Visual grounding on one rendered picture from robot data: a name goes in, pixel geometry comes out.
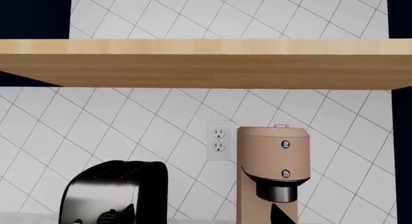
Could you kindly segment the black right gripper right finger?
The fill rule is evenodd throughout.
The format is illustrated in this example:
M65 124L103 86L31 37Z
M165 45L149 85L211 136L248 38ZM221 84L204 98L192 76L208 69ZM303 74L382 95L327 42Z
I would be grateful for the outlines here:
M281 210L276 204L272 204L270 212L271 224L297 224L292 218L290 218L283 210Z

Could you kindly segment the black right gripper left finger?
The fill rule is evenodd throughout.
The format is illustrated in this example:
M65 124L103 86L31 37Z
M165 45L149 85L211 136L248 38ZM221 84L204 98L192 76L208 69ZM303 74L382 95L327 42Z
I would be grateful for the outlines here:
M135 224L134 204L129 204L122 212L118 213L116 224Z

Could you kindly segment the black toaster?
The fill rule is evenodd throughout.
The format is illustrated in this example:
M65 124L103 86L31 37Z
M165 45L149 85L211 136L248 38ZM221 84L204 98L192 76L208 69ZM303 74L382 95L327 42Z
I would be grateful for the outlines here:
M129 204L135 224L167 224L168 170L163 162L111 160L85 169L62 195L59 224L116 224Z

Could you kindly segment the tan coffee machine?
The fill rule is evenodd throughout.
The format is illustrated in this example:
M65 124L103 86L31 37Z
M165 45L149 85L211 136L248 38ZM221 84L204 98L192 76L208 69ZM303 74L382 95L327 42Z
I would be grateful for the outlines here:
M236 224L271 224L272 204L298 224L297 188L310 179L310 135L300 127L237 129Z

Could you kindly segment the light wooden shelf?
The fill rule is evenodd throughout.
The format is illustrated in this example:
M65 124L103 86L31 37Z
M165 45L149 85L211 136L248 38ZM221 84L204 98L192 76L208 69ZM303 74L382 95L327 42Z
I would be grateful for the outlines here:
M0 71L58 86L392 90L412 39L0 40Z

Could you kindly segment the white wall power outlet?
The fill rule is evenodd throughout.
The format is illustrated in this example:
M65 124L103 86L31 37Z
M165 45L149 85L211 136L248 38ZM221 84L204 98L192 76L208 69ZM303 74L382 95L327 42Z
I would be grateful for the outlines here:
M207 121L207 159L214 161L230 160L230 121Z

